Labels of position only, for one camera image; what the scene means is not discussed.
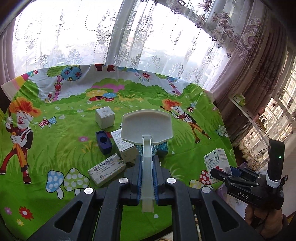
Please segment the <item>person right hand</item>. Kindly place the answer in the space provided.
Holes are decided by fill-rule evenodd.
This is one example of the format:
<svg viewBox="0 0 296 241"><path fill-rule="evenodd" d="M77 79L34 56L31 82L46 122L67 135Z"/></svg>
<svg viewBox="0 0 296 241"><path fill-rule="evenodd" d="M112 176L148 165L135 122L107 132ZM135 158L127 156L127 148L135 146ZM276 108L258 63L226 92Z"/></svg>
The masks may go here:
<svg viewBox="0 0 296 241"><path fill-rule="evenodd" d="M274 209L273 211L268 212L248 204L245 209L244 220L248 225L251 225L255 217L264 222L263 227L259 232L264 238L274 237L288 225L288 219L281 210Z"/></svg>

